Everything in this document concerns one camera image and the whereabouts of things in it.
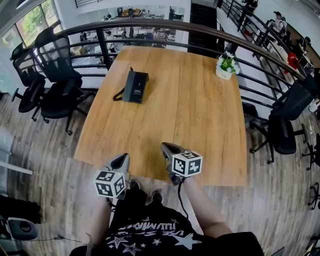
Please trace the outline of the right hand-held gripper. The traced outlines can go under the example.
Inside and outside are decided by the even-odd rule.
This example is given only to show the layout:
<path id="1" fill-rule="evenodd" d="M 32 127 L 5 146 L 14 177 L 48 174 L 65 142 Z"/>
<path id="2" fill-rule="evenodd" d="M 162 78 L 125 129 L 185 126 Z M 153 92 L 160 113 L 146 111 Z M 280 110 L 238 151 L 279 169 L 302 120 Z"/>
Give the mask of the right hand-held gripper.
<path id="1" fill-rule="evenodd" d="M 179 185 L 183 179 L 202 172 L 203 157 L 196 151 L 169 142 L 162 142 L 160 149 L 168 177 L 174 186 Z"/>

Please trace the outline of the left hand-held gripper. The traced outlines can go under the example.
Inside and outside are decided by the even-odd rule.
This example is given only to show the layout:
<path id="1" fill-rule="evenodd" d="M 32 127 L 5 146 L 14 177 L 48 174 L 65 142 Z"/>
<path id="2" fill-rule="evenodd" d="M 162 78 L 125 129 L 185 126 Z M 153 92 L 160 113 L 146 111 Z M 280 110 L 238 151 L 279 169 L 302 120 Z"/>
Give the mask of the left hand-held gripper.
<path id="1" fill-rule="evenodd" d="M 118 154 L 107 160 L 106 164 L 96 171 L 94 184 L 99 196 L 108 199 L 123 200 L 129 179 L 130 155 Z"/>

